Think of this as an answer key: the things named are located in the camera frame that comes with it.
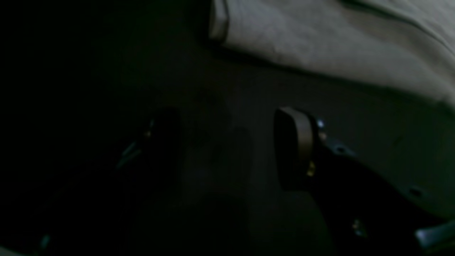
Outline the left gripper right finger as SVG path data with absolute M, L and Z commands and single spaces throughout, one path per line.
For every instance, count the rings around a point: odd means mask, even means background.
M 281 188 L 312 196 L 340 256 L 454 255 L 453 207 L 388 181 L 309 112 L 277 108 L 273 132 Z

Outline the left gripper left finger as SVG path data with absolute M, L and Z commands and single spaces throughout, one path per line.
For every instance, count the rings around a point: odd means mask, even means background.
M 138 133 L 53 180 L 54 191 L 38 209 L 45 228 L 39 256 L 125 256 L 141 205 L 178 176 L 181 137 L 180 111 L 159 109 Z

